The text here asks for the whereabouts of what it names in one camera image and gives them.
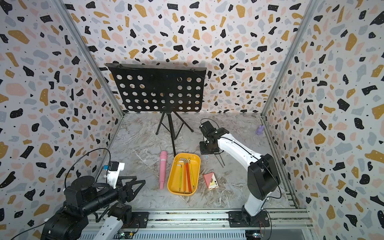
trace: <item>yellow tray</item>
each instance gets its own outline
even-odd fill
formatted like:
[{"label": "yellow tray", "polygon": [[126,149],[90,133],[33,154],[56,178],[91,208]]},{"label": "yellow tray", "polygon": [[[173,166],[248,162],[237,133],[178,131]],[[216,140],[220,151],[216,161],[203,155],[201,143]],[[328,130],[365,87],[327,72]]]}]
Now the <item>yellow tray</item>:
[{"label": "yellow tray", "polygon": [[[195,189],[193,189],[193,185],[191,186],[192,193],[186,193],[184,194],[184,162],[179,162],[180,158],[191,160],[191,168],[193,173],[193,180],[195,182]],[[168,178],[168,191],[170,191],[173,194],[176,195],[184,195],[184,196],[191,196],[196,192],[197,189],[197,183],[199,181],[199,173],[200,173],[200,163],[201,160],[198,155],[191,154],[191,153],[179,153],[175,156],[172,164],[172,169],[170,170],[169,178]],[[177,164],[182,164],[183,166],[183,172],[182,172],[182,178],[181,178],[181,190],[179,191],[179,184],[180,184],[180,166],[176,166]],[[188,178],[186,178],[186,192],[189,192],[188,189]]]}]

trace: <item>black cable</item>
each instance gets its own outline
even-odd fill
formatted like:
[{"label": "black cable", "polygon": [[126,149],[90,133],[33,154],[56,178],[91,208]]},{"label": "black cable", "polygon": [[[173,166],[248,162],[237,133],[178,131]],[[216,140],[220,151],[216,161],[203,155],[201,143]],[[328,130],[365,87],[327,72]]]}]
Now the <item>black cable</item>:
[{"label": "black cable", "polygon": [[92,150],[92,151],[89,151],[89,152],[87,152],[86,154],[84,154],[83,156],[81,156],[79,159],[77,159],[76,162],[69,168],[69,170],[68,170],[68,172],[67,172],[67,174],[66,174],[66,176],[65,176],[65,178],[64,178],[64,188],[67,188],[67,183],[66,183],[66,181],[67,181],[67,176],[68,176],[68,174],[70,173],[72,167],[74,167],[75,164],[78,163],[83,157],[85,157],[85,156],[89,156],[89,154],[90,154],[91,152],[94,152],[94,151],[96,151],[96,150],[100,150],[100,149],[105,149],[105,150],[108,151],[108,153],[109,153],[109,162],[108,162],[108,166],[109,166],[109,164],[111,163],[111,152],[110,152],[107,148],[101,147],[101,148],[97,148],[97,149],[94,149],[94,150]]},{"label": "black cable", "polygon": [[21,234],[23,234],[23,233],[25,233],[25,232],[28,232],[29,230],[32,230],[32,229],[35,229],[35,228],[37,228],[37,227],[40,227],[40,226],[44,225],[45,223],[46,223],[46,222],[43,222],[42,224],[40,224],[40,225],[38,225],[38,226],[35,226],[35,227],[30,228],[30,229],[28,229],[28,230],[22,231],[21,233],[17,234],[17,235],[14,236],[13,238],[11,238],[11,240],[14,240],[17,236],[19,236],[19,235],[21,235]]}]

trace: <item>perforated black panel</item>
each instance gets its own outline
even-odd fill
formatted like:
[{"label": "perforated black panel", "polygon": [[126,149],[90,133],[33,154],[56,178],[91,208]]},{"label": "perforated black panel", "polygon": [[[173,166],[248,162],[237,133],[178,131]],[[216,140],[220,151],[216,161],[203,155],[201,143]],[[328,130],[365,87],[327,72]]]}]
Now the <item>perforated black panel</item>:
[{"label": "perforated black panel", "polygon": [[107,63],[130,111],[199,112],[206,68]]}]

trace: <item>pink cylindrical object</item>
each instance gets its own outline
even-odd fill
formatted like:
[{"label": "pink cylindrical object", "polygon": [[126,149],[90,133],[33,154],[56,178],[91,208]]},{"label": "pink cylindrical object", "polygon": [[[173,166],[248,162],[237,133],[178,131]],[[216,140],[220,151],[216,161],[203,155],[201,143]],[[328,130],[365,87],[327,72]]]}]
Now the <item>pink cylindrical object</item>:
[{"label": "pink cylindrical object", "polygon": [[160,153],[160,189],[164,188],[164,182],[166,180],[166,163],[167,163],[167,151]]}]

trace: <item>terrazzo wallpaper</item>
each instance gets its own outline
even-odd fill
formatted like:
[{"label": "terrazzo wallpaper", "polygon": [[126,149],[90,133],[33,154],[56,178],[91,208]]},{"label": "terrazzo wallpaper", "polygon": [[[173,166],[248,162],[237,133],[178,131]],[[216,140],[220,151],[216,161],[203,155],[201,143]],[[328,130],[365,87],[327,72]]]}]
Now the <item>terrazzo wallpaper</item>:
[{"label": "terrazzo wallpaper", "polygon": [[[120,119],[51,2],[0,6],[0,239],[9,240],[57,211],[68,169],[106,147]],[[102,158],[84,157],[67,183]],[[17,239],[40,239],[42,228]]]},{"label": "terrazzo wallpaper", "polygon": [[384,239],[383,23],[383,1],[319,1],[266,115],[319,239]]},{"label": "terrazzo wallpaper", "polygon": [[64,0],[123,110],[105,63],[206,67],[203,112],[259,112],[308,0]]}]

